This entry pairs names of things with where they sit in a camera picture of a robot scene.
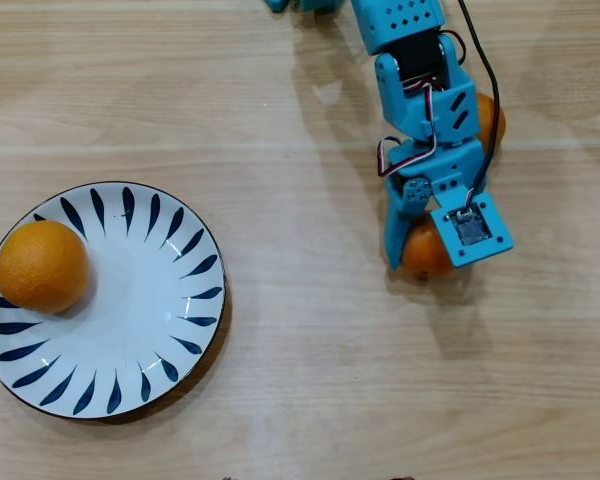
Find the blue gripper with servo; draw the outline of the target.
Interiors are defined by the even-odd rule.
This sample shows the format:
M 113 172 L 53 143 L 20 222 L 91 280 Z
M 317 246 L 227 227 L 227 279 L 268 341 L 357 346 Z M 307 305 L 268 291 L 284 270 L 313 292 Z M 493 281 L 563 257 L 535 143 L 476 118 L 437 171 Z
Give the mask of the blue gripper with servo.
M 464 208 L 483 159 L 477 139 L 438 144 L 431 155 L 388 176 L 384 244 L 392 270 L 401 265 L 411 227 L 424 215 L 431 196 L 441 208 Z

